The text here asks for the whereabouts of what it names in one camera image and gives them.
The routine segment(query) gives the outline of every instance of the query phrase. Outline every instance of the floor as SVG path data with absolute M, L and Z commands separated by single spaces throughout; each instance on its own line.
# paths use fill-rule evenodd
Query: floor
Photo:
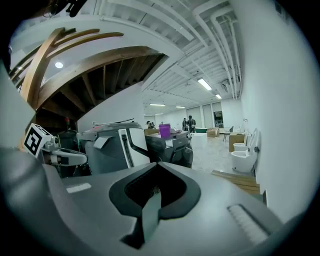
M 252 176 L 252 173 L 243 173 L 232 169 L 231 153 L 229 152 L 229 138 L 224 141 L 224 135 L 218 138 L 208 137 L 204 146 L 193 146 L 192 169 L 211 173 L 220 171 L 229 174 Z

